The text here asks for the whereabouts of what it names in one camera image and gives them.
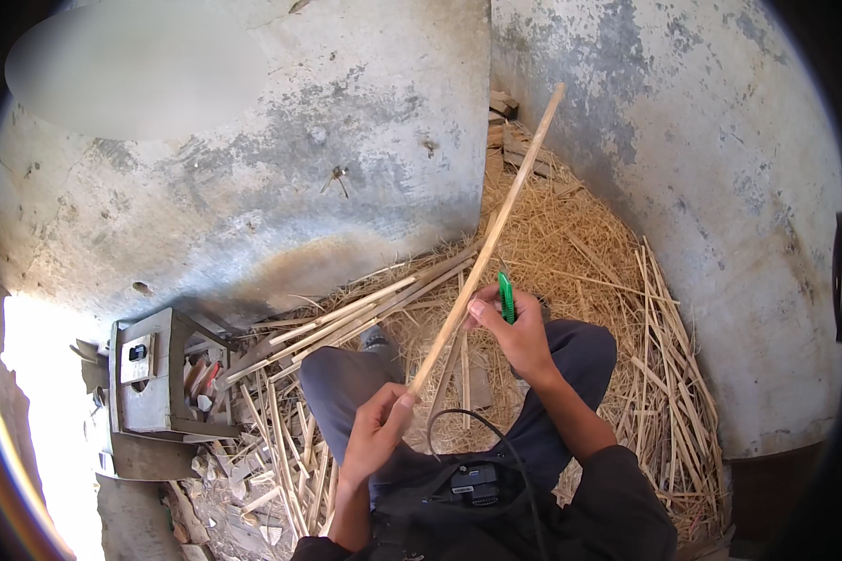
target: hand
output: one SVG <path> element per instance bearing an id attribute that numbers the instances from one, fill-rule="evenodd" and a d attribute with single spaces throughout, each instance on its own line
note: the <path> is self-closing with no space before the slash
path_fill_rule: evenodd
<path id="1" fill-rule="evenodd" d="M 357 485 L 380 469 L 402 440 L 414 404 L 405 386 L 388 382 L 356 410 L 340 477 Z"/>
<path id="2" fill-rule="evenodd" d="M 515 367 L 518 376 L 524 378 L 531 387 L 536 387 L 555 376 L 561 377 L 555 363 L 546 330 L 542 325 L 542 314 L 536 296 L 520 290 L 513 290 L 515 299 L 515 323 L 510 325 L 502 319 L 502 313 L 496 309 L 499 302 L 499 285 L 484 286 L 472 295 L 468 302 L 468 319 L 462 326 L 471 331 L 478 325 L 490 330 L 495 335 L 505 358 Z"/>

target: dark sleeve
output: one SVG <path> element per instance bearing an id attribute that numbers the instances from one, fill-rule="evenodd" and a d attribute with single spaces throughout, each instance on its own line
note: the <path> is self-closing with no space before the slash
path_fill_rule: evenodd
<path id="1" fill-rule="evenodd" d="M 296 542 L 290 561 L 344 561 L 353 553 L 328 538 L 306 536 Z"/>
<path id="2" fill-rule="evenodd" d="M 672 559 L 677 531 L 637 455 L 619 445 L 596 452 L 569 507 L 575 533 L 594 558 Z"/>

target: leg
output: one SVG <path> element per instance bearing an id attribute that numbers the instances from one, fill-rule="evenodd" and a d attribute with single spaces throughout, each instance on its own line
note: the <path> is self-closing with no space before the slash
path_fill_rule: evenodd
<path id="1" fill-rule="evenodd" d="M 396 370 L 386 365 L 379 353 L 331 346 L 320 348 L 303 360 L 299 374 L 303 393 L 337 463 L 343 463 L 356 410 L 386 382 L 401 382 L 401 373 Z M 400 443 L 370 480 L 371 502 L 389 485 L 416 477 L 437 465 L 432 456 Z"/>
<path id="2" fill-rule="evenodd" d="M 546 338 L 561 375 L 595 411 L 602 403 L 617 361 L 614 337 L 606 328 L 583 321 L 554 320 L 546 324 Z M 533 485 L 546 490 L 554 488 L 572 456 L 532 389 L 505 437 L 521 455 Z M 509 454 L 501 445 L 496 448 Z"/>

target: black cable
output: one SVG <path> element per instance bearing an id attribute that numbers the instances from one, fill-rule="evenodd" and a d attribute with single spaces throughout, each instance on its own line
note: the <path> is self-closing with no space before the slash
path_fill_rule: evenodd
<path id="1" fill-rule="evenodd" d="M 493 426 L 493 423 L 487 421 L 473 411 L 458 409 L 442 410 L 434 413 L 430 419 L 427 420 L 427 447 L 430 449 L 431 454 L 433 454 L 436 460 L 440 463 L 443 463 L 443 460 L 440 459 L 440 455 L 434 452 L 434 445 L 430 441 L 430 430 L 434 426 L 434 421 L 446 413 L 464 413 L 465 415 L 470 415 L 476 420 L 481 421 L 486 428 L 493 431 L 495 435 L 499 437 L 499 440 L 505 443 L 505 445 L 508 446 L 508 449 L 512 451 L 512 455 L 515 456 L 515 461 L 518 463 L 518 470 L 521 472 L 521 477 L 523 477 L 524 485 L 527 487 L 527 498 L 530 500 L 530 510 L 533 512 L 533 530 L 536 532 L 536 540 L 539 545 L 539 555 L 542 556 L 543 561 L 549 561 L 549 550 L 546 548 L 546 538 L 542 533 L 542 524 L 539 521 L 539 511 L 536 508 L 536 495 L 533 493 L 533 486 L 530 484 L 530 478 L 527 477 L 527 469 L 524 467 L 523 461 L 521 461 L 521 456 L 518 455 L 518 451 L 515 450 L 515 446 L 513 446 L 512 443 L 505 438 L 505 434 Z"/>

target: person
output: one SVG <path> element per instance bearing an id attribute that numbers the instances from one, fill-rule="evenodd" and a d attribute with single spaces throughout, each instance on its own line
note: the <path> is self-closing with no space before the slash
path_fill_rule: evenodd
<path id="1" fill-rule="evenodd" d="M 303 360 L 303 392 L 340 472 L 327 536 L 301 538 L 294 561 L 674 556 L 676 530 L 636 455 L 595 414 L 617 358 L 614 337 L 583 321 L 544 321 L 537 298 L 518 290 L 509 325 L 498 299 L 498 285 L 475 293 L 462 327 L 490 330 L 530 385 L 505 434 L 512 446 L 439 459 L 412 450 L 402 435 L 415 396 L 380 330 L 363 334 L 363 351 L 324 347 Z M 583 476 L 571 504 L 559 508 L 550 491 L 572 457 Z M 502 474 L 505 496 L 484 506 L 444 499 L 457 470 L 486 462 Z"/>

